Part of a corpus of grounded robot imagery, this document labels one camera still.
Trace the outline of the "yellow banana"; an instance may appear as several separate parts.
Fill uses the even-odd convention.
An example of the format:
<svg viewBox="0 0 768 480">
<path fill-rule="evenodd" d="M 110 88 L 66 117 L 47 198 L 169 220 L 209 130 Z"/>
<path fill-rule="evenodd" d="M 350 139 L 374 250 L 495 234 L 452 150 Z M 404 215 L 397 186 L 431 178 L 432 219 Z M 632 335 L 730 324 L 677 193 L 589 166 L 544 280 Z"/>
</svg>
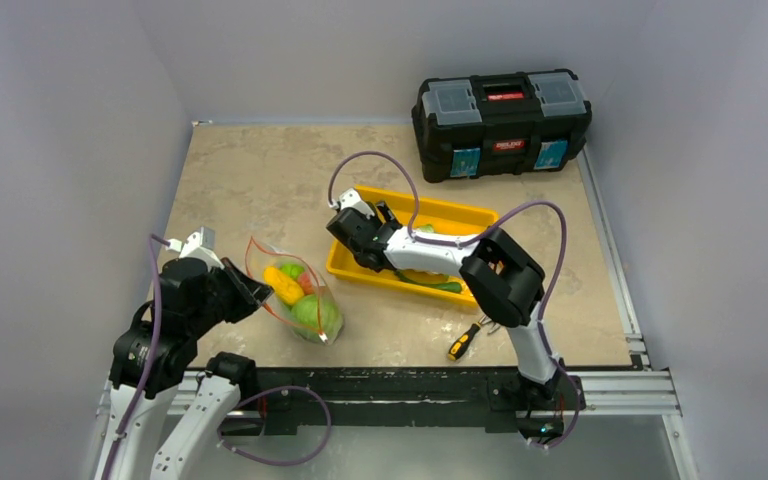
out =
<svg viewBox="0 0 768 480">
<path fill-rule="evenodd" d="M 274 266 L 263 270 L 264 282 L 269 285 L 279 300 L 286 305 L 293 306 L 305 295 L 296 280 L 291 279 Z"/>
</svg>

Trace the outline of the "clear orange zip bag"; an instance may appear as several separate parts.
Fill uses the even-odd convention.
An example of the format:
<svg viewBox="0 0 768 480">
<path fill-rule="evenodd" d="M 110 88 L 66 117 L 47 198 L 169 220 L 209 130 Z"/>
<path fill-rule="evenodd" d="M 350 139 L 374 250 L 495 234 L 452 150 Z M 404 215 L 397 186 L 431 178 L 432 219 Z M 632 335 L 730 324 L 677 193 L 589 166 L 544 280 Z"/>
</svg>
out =
<svg viewBox="0 0 768 480">
<path fill-rule="evenodd" d="M 272 288 L 264 308 L 295 336 L 320 345 L 339 338 L 344 327 L 342 309 L 325 277 L 300 256 L 250 238 L 245 270 Z"/>
</svg>

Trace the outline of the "small green ball vegetable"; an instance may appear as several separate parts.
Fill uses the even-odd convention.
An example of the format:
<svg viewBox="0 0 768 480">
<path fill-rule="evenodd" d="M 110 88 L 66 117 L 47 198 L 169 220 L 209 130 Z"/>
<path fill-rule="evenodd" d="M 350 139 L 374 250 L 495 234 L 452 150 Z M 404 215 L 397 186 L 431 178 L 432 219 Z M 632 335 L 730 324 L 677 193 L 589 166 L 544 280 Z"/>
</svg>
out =
<svg viewBox="0 0 768 480">
<path fill-rule="evenodd" d="M 297 280 L 302 274 L 305 273 L 306 268 L 303 265 L 287 262 L 279 267 L 279 270 L 293 280 Z"/>
</svg>

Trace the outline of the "red peach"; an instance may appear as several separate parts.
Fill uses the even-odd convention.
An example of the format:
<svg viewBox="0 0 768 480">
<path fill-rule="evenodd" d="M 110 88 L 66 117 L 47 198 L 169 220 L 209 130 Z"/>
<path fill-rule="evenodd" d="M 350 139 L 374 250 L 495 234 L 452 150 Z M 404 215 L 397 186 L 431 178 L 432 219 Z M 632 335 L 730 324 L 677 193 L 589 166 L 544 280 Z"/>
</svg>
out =
<svg viewBox="0 0 768 480">
<path fill-rule="evenodd" d="M 311 276 L 311 273 L 309 271 L 302 272 L 296 279 L 296 282 L 301 287 L 303 293 L 305 296 L 312 295 L 317 292 L 317 283 L 315 282 L 315 279 Z"/>
</svg>

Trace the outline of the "green cabbage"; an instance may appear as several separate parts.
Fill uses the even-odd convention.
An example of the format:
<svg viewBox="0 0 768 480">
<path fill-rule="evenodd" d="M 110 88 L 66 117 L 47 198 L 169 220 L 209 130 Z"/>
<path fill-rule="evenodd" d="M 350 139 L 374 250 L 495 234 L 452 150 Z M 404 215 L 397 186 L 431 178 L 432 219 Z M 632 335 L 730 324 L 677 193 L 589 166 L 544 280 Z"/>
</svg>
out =
<svg viewBox="0 0 768 480">
<path fill-rule="evenodd" d="M 343 328 L 342 312 L 330 298 L 306 295 L 292 306 L 291 314 L 295 319 L 294 333 L 305 340 L 320 341 L 323 332 L 328 341 L 334 341 Z"/>
</svg>

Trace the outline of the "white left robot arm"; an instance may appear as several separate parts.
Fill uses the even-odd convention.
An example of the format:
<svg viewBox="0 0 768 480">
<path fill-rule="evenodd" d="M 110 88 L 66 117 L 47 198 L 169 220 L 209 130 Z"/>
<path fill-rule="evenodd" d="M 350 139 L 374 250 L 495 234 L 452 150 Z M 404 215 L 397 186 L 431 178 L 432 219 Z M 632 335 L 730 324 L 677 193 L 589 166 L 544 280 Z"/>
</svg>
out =
<svg viewBox="0 0 768 480">
<path fill-rule="evenodd" d="M 272 296 L 227 258 L 152 264 L 153 295 L 115 342 L 109 371 L 109 420 L 94 473 L 97 479 L 181 479 L 232 409 L 252 405 L 260 391 L 254 360 L 212 357 L 187 411 L 161 436 L 198 341 L 214 326 L 237 323 Z"/>
</svg>

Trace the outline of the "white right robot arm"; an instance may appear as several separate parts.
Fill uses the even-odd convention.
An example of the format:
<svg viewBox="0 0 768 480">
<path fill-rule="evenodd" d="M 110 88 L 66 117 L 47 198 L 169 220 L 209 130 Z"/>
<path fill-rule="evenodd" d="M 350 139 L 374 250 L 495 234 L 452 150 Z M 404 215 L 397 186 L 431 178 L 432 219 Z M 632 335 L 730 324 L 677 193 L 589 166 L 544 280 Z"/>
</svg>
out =
<svg viewBox="0 0 768 480">
<path fill-rule="evenodd" d="M 550 291 L 544 269 L 501 223 L 473 235 L 420 232 L 399 222 L 385 203 L 340 207 L 327 231 L 363 268 L 415 270 L 462 280 L 483 314 L 504 327 L 517 358 L 524 399 L 544 407 L 561 391 L 560 360 L 543 317 Z"/>
</svg>

